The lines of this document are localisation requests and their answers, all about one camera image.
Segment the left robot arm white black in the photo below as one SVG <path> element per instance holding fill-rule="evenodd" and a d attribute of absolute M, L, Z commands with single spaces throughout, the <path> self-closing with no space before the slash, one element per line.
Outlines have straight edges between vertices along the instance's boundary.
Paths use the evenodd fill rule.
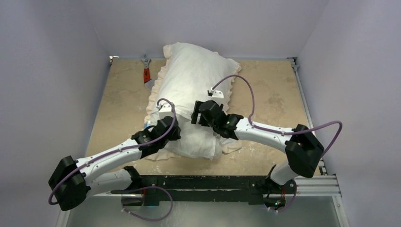
<path fill-rule="evenodd" d="M 180 139 L 180 131 L 176 117 L 166 116 L 111 149 L 85 158 L 62 158 L 48 181 L 52 190 L 48 203 L 59 205 L 63 211 L 77 207 L 100 185 L 92 185 L 98 177 L 157 153 L 168 142 Z"/>

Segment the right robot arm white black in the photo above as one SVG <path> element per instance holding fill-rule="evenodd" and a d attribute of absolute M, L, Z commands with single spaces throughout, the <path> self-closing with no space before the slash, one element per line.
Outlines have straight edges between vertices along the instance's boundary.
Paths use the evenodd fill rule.
<path fill-rule="evenodd" d="M 295 177 L 312 178 L 324 152 L 323 145 L 305 125 L 281 128 L 250 123 L 238 114 L 226 114 L 215 101 L 196 101 L 191 123 L 210 127 L 225 139 L 257 142 L 283 152 L 287 159 L 271 169 L 265 180 L 270 192 L 278 192 Z"/>

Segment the grey pillow with cream ruffle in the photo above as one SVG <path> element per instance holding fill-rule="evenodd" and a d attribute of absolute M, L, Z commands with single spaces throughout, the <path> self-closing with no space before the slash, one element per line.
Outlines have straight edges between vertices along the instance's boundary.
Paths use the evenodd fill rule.
<path fill-rule="evenodd" d="M 223 94 L 223 110 L 228 111 L 234 78 L 222 79 L 238 74 L 240 63 L 224 58 L 217 52 L 188 43 L 168 44 L 163 48 L 166 65 L 157 74 L 157 79 L 148 98 L 147 116 L 144 121 L 156 124 L 159 120 L 157 101 L 166 98 L 175 105 L 181 139 L 169 142 L 163 149 L 150 155 L 150 160 L 167 160 L 171 157 L 219 158 L 242 148 L 242 143 L 225 139 L 210 127 L 191 124 L 191 114 L 196 101 L 209 100 L 208 90 L 217 85 Z"/>

